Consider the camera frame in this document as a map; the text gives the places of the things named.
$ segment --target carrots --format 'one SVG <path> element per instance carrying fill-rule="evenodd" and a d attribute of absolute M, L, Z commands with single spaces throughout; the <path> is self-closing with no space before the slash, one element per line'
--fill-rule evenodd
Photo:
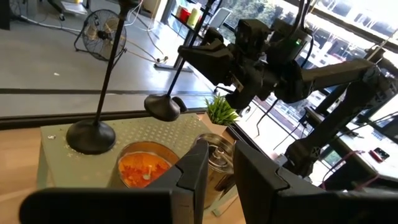
<path fill-rule="evenodd" d="M 126 154 L 119 161 L 119 171 L 124 183 L 136 188 L 148 186 L 169 168 L 170 165 L 166 160 L 148 152 Z"/>

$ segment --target red object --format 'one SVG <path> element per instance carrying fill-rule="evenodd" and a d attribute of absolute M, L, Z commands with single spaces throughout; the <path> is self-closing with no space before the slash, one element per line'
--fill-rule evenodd
<path fill-rule="evenodd" d="M 191 15 L 191 12 L 188 12 L 187 9 L 181 9 L 180 13 L 180 19 L 182 22 L 186 23 L 188 21 L 189 16 Z"/>

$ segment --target concrete floor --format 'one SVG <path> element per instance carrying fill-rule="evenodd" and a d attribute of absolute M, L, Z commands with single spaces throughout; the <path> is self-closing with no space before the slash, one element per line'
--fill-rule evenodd
<path fill-rule="evenodd" d="M 104 0 L 93 1 L 92 10 L 110 9 L 118 13 L 119 6 Z M 60 22 L 57 13 L 47 3 L 40 4 L 36 21 L 45 19 L 46 24 L 62 25 L 81 29 L 85 17 L 66 14 L 66 21 Z M 142 18 L 148 25 L 149 19 Z M 147 27 L 137 20 L 126 27 L 127 38 L 155 57 L 162 54 L 150 42 Z M 157 46 L 169 57 L 173 64 L 177 47 L 182 43 L 168 26 L 157 24 L 151 34 Z M 90 54 L 75 52 L 75 36 L 69 33 L 39 27 L 21 22 L 13 22 L 11 31 L 0 30 L 0 88 L 46 89 L 46 90 L 100 90 L 106 71 L 106 62 L 99 61 Z M 129 50 L 144 55 L 135 46 L 128 44 Z M 175 72 L 156 70 L 148 62 L 132 54 L 124 54 L 113 70 L 109 90 L 136 91 L 135 95 L 112 95 L 106 99 L 105 111 L 143 110 L 145 95 L 165 93 Z M 174 88 L 175 95 L 186 98 L 189 107 L 204 106 L 204 97 L 212 94 L 212 86 L 199 75 L 181 73 Z M 65 114 L 94 112 L 98 95 L 5 95 L 0 94 L 0 103 L 6 105 L 0 110 L 0 117 Z"/>

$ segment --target green plant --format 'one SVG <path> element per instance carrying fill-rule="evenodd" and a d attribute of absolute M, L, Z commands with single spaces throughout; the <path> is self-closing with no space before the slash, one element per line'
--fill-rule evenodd
<path fill-rule="evenodd" d="M 239 117 L 223 96 L 214 96 L 213 102 L 211 103 L 207 99 L 205 99 L 205 101 L 207 105 L 207 115 L 213 124 L 228 126 Z"/>

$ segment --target fan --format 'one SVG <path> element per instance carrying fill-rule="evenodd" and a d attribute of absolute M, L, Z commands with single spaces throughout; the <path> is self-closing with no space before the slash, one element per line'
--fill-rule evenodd
<path fill-rule="evenodd" d="M 118 28 L 119 17 L 113 11 L 100 9 L 91 13 L 85 20 L 83 28 L 75 40 L 76 51 L 88 52 L 98 60 L 108 61 L 111 55 L 113 40 Z M 76 46 L 82 37 L 86 50 Z M 126 28 L 123 27 L 121 38 L 116 51 L 117 60 L 126 52 Z"/>

